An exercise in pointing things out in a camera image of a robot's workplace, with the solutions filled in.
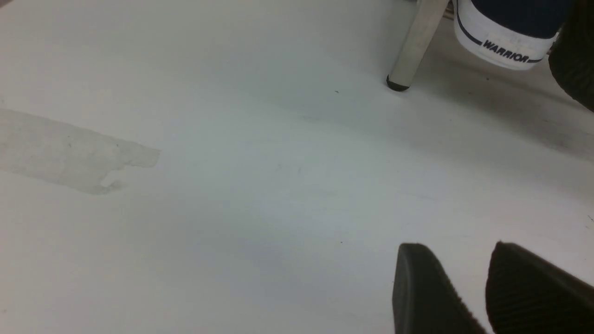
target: black rubber foot cap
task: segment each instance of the black rubber foot cap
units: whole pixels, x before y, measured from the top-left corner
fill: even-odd
[[[395,84],[392,81],[390,81],[390,76],[388,75],[386,77],[386,83],[388,84],[388,87],[392,90],[395,90],[397,92],[403,92],[405,90],[407,90],[408,88],[410,88],[410,86],[402,86],[401,84]]]

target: white floor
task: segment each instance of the white floor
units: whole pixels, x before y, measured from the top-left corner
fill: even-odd
[[[161,152],[105,195],[0,171],[0,332],[392,333],[401,242],[485,326],[498,240],[594,283],[594,115],[447,20],[392,92],[402,1],[1,9],[2,108]]]

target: chair leg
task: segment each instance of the chair leg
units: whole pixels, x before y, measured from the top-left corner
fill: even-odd
[[[386,79],[388,87],[397,92],[402,92],[410,87],[416,69],[437,30],[448,2],[450,2],[450,0],[419,1],[415,19],[400,49],[398,60]]]

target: black shoe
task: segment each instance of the black shoe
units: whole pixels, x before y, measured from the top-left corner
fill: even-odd
[[[594,111],[594,2],[578,1],[551,52],[549,66],[559,86]]]

